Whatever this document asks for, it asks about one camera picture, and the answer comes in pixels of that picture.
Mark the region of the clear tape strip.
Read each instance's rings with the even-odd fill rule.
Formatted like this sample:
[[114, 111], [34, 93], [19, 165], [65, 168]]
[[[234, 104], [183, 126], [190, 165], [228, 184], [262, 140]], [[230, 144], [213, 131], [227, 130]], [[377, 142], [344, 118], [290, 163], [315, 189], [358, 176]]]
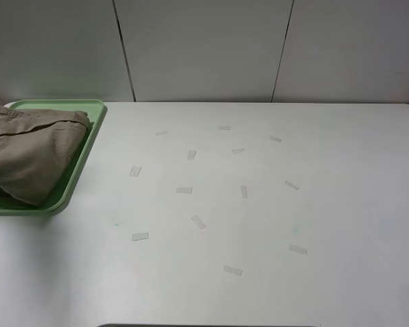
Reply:
[[290, 244], [290, 245], [289, 245], [289, 250], [290, 250], [290, 251], [293, 251], [293, 252], [297, 252], [297, 253], [303, 254], [303, 255], [306, 255], [306, 254], [307, 254], [307, 249], [305, 249], [305, 248], [303, 248], [303, 247], [300, 247], [300, 246], [298, 246], [298, 245]]
[[190, 149], [190, 150], [188, 151], [188, 154], [187, 154], [187, 159], [188, 159], [188, 160], [194, 160], [194, 159], [195, 159], [195, 156], [196, 156], [196, 150]]
[[198, 215], [194, 215], [191, 220], [194, 222], [196, 227], [200, 230], [206, 228], [206, 224], [202, 221], [202, 219]]
[[140, 240], [146, 240], [148, 238], [149, 238], [148, 233], [137, 233], [137, 234], [132, 235], [132, 241], [133, 242], [140, 241]]
[[140, 166], [133, 166], [130, 170], [130, 177], [138, 177], [142, 168]]
[[235, 267], [231, 267], [231, 266], [227, 266], [227, 265], [224, 266], [223, 271], [225, 273], [230, 273], [230, 274], [233, 274], [233, 275], [236, 275], [236, 276], [241, 276], [242, 272], [243, 272], [243, 270], [241, 268], [235, 268]]
[[291, 188], [293, 188], [293, 189], [295, 189], [295, 190], [299, 190], [299, 187], [297, 185], [291, 183], [290, 181], [285, 181], [284, 184], [291, 187]]
[[193, 191], [192, 187], [177, 187], [176, 189], [177, 193], [191, 194], [192, 191]]
[[246, 185], [240, 186], [241, 195], [243, 198], [248, 198], [248, 190]]

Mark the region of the green plastic tray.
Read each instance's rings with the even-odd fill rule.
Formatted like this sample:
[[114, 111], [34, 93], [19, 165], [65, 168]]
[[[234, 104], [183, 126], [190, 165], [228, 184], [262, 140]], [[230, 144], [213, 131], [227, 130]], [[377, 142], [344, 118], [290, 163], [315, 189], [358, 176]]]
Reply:
[[16, 110], [51, 109], [83, 111], [89, 118], [89, 127], [83, 141], [56, 187], [41, 206], [34, 207], [9, 196], [0, 196], [0, 216], [50, 217], [59, 214], [69, 204], [78, 179], [86, 164], [98, 131], [108, 111], [98, 99], [24, 99], [7, 105]]

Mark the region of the khaki shorts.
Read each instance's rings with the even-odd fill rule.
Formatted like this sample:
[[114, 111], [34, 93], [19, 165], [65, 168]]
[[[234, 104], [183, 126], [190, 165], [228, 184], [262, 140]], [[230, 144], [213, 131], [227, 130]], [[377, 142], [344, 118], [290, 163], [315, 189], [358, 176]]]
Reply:
[[89, 128], [87, 113], [0, 107], [0, 197], [41, 205]]

